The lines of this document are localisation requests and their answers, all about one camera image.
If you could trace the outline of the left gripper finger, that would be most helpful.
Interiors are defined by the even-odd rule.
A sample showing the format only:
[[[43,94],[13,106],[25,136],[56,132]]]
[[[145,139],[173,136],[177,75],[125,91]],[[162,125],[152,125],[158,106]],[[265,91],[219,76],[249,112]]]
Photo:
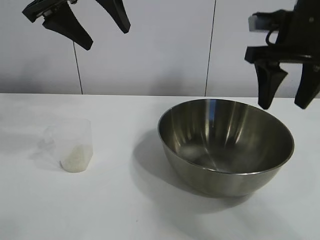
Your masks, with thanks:
[[[130,31],[131,23],[122,0],[96,0],[112,17],[123,33]]]

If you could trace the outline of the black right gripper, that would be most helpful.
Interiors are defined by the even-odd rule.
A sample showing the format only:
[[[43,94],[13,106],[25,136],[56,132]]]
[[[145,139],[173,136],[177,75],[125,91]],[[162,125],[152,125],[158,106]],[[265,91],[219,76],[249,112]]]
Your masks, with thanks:
[[[288,75],[280,63],[302,65],[294,103],[306,109],[320,92],[320,2],[298,0],[293,10],[256,12],[248,18],[251,32],[267,32],[266,45],[248,46],[244,59],[255,67],[258,105],[267,110]]]

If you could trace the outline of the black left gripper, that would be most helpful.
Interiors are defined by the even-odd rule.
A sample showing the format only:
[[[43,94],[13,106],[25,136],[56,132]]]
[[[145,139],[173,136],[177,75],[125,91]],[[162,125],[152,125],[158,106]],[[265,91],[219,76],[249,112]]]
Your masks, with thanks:
[[[32,23],[39,17],[44,17],[43,26],[59,33],[85,50],[90,50],[93,40],[75,17],[68,0],[34,0],[22,13]]]

